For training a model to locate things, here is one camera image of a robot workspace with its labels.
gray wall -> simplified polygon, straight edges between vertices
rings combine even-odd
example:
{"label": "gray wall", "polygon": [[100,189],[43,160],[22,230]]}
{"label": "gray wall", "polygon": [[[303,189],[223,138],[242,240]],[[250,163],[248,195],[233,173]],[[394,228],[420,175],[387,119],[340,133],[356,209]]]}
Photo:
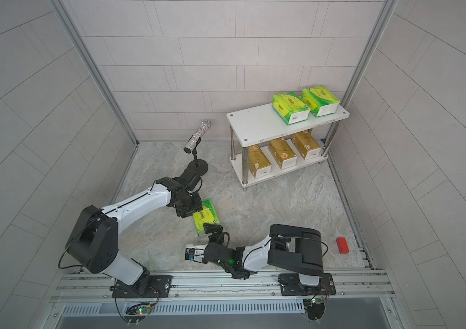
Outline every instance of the gray wall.
{"label": "gray wall", "polygon": [[[137,138],[229,138],[225,113],[325,84],[341,97],[379,2],[64,0]],[[328,127],[314,130],[321,138]]]}
{"label": "gray wall", "polygon": [[400,0],[332,149],[412,327],[466,328],[466,0]]}
{"label": "gray wall", "polygon": [[0,328],[30,323],[132,148],[48,2],[0,0]]}

microphone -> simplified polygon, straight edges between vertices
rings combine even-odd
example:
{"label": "microphone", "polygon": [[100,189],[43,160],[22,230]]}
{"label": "microphone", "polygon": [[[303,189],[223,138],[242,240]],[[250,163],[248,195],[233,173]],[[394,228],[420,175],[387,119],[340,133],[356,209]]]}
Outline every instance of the microphone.
{"label": "microphone", "polygon": [[209,128],[211,128],[211,122],[209,120],[204,120],[187,142],[184,151],[186,153],[191,153],[191,151],[197,147],[198,139],[201,138]]}

red block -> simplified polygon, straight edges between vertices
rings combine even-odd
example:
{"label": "red block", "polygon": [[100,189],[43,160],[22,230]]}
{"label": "red block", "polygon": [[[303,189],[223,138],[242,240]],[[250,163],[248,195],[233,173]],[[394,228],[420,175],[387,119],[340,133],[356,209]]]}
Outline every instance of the red block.
{"label": "red block", "polygon": [[338,237],[336,239],[337,247],[339,248],[339,254],[348,254],[350,250],[348,250],[348,244],[346,243],[346,239],[343,237]]}

gray floor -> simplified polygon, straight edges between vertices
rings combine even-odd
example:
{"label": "gray floor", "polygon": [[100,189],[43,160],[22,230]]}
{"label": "gray floor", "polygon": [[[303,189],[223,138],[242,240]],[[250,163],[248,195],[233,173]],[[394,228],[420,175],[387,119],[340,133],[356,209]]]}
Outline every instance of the gray floor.
{"label": "gray floor", "polygon": [[[192,155],[183,151],[184,144],[141,143],[118,201],[149,188],[156,179],[182,174],[192,160]],[[323,257],[325,268],[363,266],[327,162],[264,181],[244,192],[231,167],[229,150],[227,141],[202,141],[198,146],[199,157],[209,164],[200,195],[202,200],[212,200],[220,223],[231,235],[230,248],[262,240],[271,224],[311,227],[321,232],[329,246]],[[340,236],[348,241],[349,254],[339,254],[335,240]],[[119,238],[120,250],[150,270],[218,269],[184,260],[186,244],[206,243],[207,239],[198,239],[192,217],[181,219],[168,207],[136,221]]]}

tissue box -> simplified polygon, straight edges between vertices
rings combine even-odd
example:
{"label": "tissue box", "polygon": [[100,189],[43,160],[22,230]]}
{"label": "tissue box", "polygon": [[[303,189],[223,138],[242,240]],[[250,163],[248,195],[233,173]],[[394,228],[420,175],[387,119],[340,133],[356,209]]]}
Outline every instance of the tissue box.
{"label": "tissue box", "polygon": [[335,113],[339,106],[339,100],[324,86],[304,89],[301,100],[309,105],[315,116]]}
{"label": "tissue box", "polygon": [[310,135],[308,130],[291,135],[291,141],[299,150],[304,160],[316,157],[321,153],[321,147],[317,144],[312,135]]}
{"label": "tissue box", "polygon": [[308,119],[310,113],[308,105],[302,102],[294,92],[273,95],[271,105],[287,125]]}
{"label": "tissue box", "polygon": [[297,163],[297,155],[295,155],[295,152],[284,138],[276,138],[269,141],[268,149],[281,169],[295,166]]}
{"label": "tissue box", "polygon": [[249,147],[249,171],[255,178],[271,172],[271,163],[258,145]]}

